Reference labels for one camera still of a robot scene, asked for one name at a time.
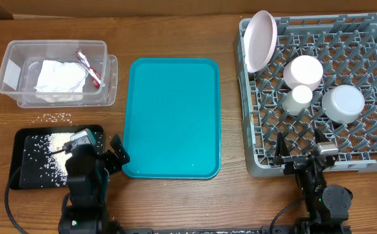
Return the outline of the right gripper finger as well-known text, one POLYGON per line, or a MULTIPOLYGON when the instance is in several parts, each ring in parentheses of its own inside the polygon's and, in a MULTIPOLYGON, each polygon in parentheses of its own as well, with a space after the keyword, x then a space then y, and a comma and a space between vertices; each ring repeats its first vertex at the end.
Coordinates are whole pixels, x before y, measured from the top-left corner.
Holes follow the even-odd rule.
POLYGON ((274 154, 274 163, 282 163, 283 157, 289 157, 290 152, 288 150, 288 147, 285 143, 284 137, 281 132, 278 132, 277 134, 277 142, 276 142, 276 152, 274 154))
POLYGON ((314 130, 314 136, 316 144, 329 142, 329 140, 326 138, 323 132, 318 128, 314 130))

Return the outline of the white cup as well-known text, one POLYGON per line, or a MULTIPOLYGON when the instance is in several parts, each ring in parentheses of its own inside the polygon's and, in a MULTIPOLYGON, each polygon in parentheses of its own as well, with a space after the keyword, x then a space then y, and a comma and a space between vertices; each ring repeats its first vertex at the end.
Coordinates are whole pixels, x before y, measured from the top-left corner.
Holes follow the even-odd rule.
POLYGON ((307 86, 299 85, 286 95, 282 108, 284 111, 288 111, 290 115, 297 116, 303 109, 310 106, 312 99, 312 90, 307 86))

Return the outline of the grey bowl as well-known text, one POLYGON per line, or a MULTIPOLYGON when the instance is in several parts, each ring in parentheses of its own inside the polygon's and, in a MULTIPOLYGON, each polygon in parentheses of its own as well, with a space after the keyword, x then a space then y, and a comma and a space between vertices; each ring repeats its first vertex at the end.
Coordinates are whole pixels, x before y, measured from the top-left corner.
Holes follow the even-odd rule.
POLYGON ((364 106, 365 98, 361 91, 347 84, 328 90, 322 97, 325 115, 339 124, 350 124, 356 121, 364 106))

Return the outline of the small pink bowl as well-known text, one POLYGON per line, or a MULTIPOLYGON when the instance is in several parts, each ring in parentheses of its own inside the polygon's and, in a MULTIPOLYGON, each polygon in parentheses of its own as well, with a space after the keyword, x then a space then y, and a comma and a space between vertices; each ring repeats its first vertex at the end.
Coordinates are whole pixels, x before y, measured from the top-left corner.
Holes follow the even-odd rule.
POLYGON ((301 55, 286 65, 283 80, 290 89, 304 85, 315 91, 320 85, 323 73, 322 64, 317 58, 301 55))

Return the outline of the red snack wrapper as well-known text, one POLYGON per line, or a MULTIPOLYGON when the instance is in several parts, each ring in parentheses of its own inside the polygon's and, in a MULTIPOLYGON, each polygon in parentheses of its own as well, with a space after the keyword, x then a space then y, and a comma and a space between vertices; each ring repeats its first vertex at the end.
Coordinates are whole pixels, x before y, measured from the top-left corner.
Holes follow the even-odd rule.
POLYGON ((92 83, 96 88, 99 88, 101 85, 101 74, 90 65, 87 57, 81 52, 81 50, 77 50, 75 52, 77 60, 79 63, 87 70, 87 72, 92 76, 92 83))

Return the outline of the white napkin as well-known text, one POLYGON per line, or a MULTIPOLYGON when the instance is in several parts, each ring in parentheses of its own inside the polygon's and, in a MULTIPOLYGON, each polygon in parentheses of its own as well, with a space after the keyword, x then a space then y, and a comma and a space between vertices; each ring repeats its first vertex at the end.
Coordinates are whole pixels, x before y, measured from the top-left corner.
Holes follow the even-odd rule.
POLYGON ((88 76, 79 63, 45 60, 38 76, 37 92, 82 92, 88 76))

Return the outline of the large white plate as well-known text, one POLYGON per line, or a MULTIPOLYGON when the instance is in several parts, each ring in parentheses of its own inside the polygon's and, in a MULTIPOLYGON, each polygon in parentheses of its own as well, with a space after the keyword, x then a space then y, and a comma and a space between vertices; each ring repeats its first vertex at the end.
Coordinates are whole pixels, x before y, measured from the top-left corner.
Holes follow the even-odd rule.
POLYGON ((278 29, 274 17, 266 10, 257 12, 244 33, 245 63, 248 73, 262 70, 272 58, 278 29))

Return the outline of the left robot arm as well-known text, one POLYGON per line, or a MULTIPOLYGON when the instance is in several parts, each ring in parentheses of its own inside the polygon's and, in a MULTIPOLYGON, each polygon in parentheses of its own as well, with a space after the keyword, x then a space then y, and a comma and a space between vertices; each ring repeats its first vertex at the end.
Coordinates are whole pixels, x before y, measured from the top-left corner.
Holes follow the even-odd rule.
POLYGON ((99 154, 94 134, 84 129, 72 135, 62 149, 70 192, 62 201, 59 233, 124 233, 117 221, 109 219, 106 196, 110 175, 122 170, 130 156, 118 135, 111 139, 112 150, 99 154))

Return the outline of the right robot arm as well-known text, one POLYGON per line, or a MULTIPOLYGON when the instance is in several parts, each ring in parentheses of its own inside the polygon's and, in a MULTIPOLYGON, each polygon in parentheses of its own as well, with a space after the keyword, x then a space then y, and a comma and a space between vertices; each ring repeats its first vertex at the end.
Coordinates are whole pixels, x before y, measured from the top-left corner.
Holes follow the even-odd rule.
POLYGON ((281 229, 281 233, 345 234, 350 227, 343 222, 349 218, 353 194, 340 185, 328 185, 323 171, 335 164, 339 149, 328 140, 321 130, 314 130, 315 150, 305 156, 293 157, 281 133, 277 135, 274 164, 283 165, 283 173, 293 175, 303 196, 282 209, 269 226, 270 233, 276 233, 277 219, 290 208, 305 202, 307 218, 299 218, 294 225, 281 229))

